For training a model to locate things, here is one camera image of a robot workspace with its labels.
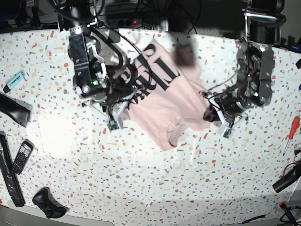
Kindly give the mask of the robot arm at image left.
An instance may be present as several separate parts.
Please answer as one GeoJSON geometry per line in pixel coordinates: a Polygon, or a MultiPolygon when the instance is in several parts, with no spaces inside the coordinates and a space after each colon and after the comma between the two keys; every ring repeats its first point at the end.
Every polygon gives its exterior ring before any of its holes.
{"type": "Polygon", "coordinates": [[[88,0],[51,0],[58,28],[69,32],[68,55],[74,64],[73,90],[106,123],[109,131],[123,129],[122,113],[139,90],[130,59],[97,31],[100,9],[88,0]]]}

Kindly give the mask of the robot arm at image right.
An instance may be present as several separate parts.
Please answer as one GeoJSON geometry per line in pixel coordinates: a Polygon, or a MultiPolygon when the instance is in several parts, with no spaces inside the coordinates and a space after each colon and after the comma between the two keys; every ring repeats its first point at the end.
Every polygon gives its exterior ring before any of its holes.
{"type": "Polygon", "coordinates": [[[221,93],[203,93],[210,106],[203,119],[220,123],[218,134],[230,138],[254,106],[264,107],[272,98],[272,72],[275,67],[272,47],[281,40],[280,27],[286,22],[283,0],[244,2],[245,39],[239,44],[236,83],[221,93]]]}

